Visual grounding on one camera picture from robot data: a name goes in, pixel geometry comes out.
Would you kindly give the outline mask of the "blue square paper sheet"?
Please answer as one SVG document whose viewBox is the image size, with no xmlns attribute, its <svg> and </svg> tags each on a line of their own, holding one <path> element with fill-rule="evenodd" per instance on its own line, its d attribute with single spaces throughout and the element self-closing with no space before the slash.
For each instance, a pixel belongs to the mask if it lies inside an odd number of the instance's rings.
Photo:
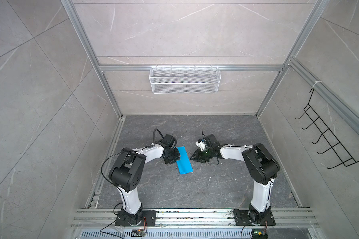
<svg viewBox="0 0 359 239">
<path fill-rule="evenodd" d="M 177 148 L 180 154 L 179 160 L 177 160 L 177 166 L 180 175 L 188 174 L 193 172 L 192 165 L 190 163 L 188 154 L 184 146 Z"/>
</svg>

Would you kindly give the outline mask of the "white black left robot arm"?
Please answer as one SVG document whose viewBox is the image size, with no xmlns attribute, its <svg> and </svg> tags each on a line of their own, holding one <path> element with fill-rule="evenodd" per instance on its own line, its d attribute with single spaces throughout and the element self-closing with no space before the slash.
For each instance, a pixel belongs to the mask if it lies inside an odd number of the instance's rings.
<svg viewBox="0 0 359 239">
<path fill-rule="evenodd" d="M 127 215 L 137 216 L 142 210 L 137 186 L 145 164 L 158 158 L 162 158 L 165 164 L 176 163 L 180 159 L 176 145 L 177 140 L 167 134 L 163 139 L 154 141 L 148 146 L 122 149 L 109 172 L 109 180 L 120 192 L 122 209 Z"/>
</svg>

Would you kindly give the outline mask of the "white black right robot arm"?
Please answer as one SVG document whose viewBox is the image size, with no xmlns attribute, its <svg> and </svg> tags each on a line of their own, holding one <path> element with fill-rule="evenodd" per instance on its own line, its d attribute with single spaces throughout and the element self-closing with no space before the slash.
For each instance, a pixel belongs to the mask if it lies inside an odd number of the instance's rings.
<svg viewBox="0 0 359 239">
<path fill-rule="evenodd" d="M 254 181 L 253 197 L 249 205 L 252 221 L 270 213 L 271 189 L 280 166 L 262 143 L 254 145 L 220 144 L 213 134 L 196 141 L 197 150 L 191 160 L 209 163 L 212 158 L 243 161 Z"/>
</svg>

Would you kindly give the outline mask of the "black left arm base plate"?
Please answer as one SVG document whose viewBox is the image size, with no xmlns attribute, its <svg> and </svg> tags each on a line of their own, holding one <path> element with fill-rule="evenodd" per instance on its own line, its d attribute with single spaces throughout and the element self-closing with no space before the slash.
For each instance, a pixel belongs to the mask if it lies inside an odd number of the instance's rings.
<svg viewBox="0 0 359 239">
<path fill-rule="evenodd" d="M 130 214 L 121 210 L 117 213 L 115 226 L 147 226 L 153 227 L 156 222 L 157 211 L 154 210 L 139 210 L 137 214 Z"/>
</svg>

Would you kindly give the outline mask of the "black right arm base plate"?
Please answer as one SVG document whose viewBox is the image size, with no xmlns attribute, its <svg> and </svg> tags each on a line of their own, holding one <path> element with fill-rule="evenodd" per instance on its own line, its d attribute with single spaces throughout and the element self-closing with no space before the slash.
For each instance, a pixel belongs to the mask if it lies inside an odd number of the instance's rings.
<svg viewBox="0 0 359 239">
<path fill-rule="evenodd" d="M 275 226 L 276 222 L 269 207 L 264 212 L 257 212 L 255 209 L 239 210 L 233 209 L 233 217 L 237 226 Z"/>
</svg>

